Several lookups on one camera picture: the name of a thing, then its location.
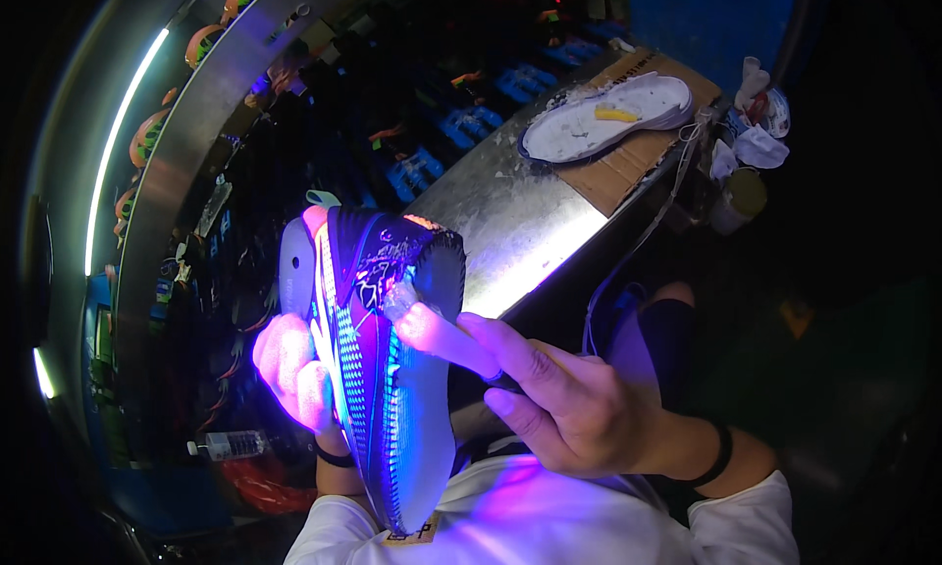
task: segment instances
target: cardboard sheet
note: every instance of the cardboard sheet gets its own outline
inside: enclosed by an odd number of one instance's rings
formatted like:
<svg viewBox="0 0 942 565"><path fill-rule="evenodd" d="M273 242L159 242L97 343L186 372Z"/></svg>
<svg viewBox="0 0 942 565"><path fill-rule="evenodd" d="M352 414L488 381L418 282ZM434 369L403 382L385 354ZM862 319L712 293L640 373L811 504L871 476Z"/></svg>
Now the cardboard sheet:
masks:
<svg viewBox="0 0 942 565"><path fill-rule="evenodd" d="M661 75L682 79L693 93L694 112L720 96L720 88L707 78L692 71L662 53L638 47L614 63L587 85L602 87L608 81L618 81L657 71ZM677 142L677 130L663 132L641 130L634 132L618 148L599 160L578 167L556 169L556 174L568 182L590 204L610 217L618 205L631 193L645 173Z"/></svg>

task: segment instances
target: white insole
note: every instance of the white insole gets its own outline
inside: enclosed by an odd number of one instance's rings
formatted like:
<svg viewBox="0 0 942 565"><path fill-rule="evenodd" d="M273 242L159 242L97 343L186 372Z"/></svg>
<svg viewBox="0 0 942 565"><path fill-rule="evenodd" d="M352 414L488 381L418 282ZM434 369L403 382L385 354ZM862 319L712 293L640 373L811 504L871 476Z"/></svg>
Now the white insole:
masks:
<svg viewBox="0 0 942 565"><path fill-rule="evenodd" d="M627 111L639 121L598 120L599 104ZM526 130L523 147L531 158L571 162L606 149L633 130L669 130L687 124L692 112L693 97L686 83L648 73L547 112Z"/></svg>

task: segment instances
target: black wristband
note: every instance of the black wristband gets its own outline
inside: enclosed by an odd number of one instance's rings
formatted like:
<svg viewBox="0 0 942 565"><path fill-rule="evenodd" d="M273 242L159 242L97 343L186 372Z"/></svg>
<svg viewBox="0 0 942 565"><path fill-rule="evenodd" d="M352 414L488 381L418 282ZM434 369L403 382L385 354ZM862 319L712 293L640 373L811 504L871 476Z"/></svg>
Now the black wristband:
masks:
<svg viewBox="0 0 942 565"><path fill-rule="evenodd" d="M690 488L698 488L707 485L713 479L720 477L729 465L729 460L733 457L733 433L729 431L729 427L711 418L703 419L713 424L713 428L716 429L717 434L720 435L720 453L717 455L713 466L700 477L689 480L675 479L677 483L681 483Z"/></svg>
<svg viewBox="0 0 942 565"><path fill-rule="evenodd" d="M353 454L347 454L345 457L338 457L337 455L332 455L317 444L317 439L314 439L314 449L317 451L317 456L321 457L328 464L334 465L335 467L340 467L341 469L349 469L350 467L356 467L356 462L353 460Z"/></svg>

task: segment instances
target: white t-shirt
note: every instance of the white t-shirt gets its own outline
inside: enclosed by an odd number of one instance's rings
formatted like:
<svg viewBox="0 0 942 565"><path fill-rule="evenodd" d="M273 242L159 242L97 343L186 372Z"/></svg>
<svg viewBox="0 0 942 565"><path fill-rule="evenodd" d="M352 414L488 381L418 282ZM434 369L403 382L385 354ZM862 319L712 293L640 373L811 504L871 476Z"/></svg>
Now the white t-shirt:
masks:
<svg viewBox="0 0 942 565"><path fill-rule="evenodd" d="M686 528L640 497L550 473L533 455L494 457L450 479L436 516L433 534L387 540L389 531L380 531L356 502L325 495L314 502L285 562L799 562L791 535L791 496L778 471L735 495L698 502L689 510Z"/></svg>

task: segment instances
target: glue container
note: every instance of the glue container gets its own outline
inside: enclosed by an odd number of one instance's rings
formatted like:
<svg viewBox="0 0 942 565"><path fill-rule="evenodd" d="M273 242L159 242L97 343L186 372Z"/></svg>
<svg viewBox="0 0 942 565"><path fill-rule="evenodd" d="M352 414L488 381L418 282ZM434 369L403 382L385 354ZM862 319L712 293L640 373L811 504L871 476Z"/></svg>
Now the glue container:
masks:
<svg viewBox="0 0 942 565"><path fill-rule="evenodd" d="M728 236L753 220L765 208L768 195L759 171L742 167L733 171L723 186L723 194L710 210L709 223Z"/></svg>

